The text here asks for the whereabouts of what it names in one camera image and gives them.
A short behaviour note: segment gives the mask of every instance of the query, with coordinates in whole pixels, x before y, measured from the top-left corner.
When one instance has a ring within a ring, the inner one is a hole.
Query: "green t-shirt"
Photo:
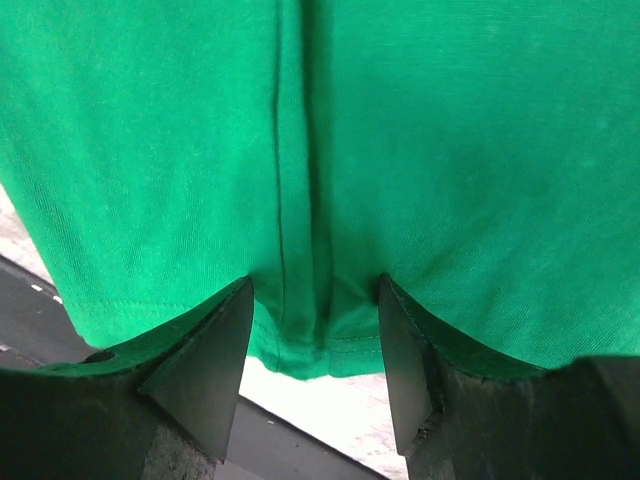
[[[380,371],[388,272],[528,362],[640,353],[640,0],[6,1],[0,175],[95,346],[251,274],[267,367]]]

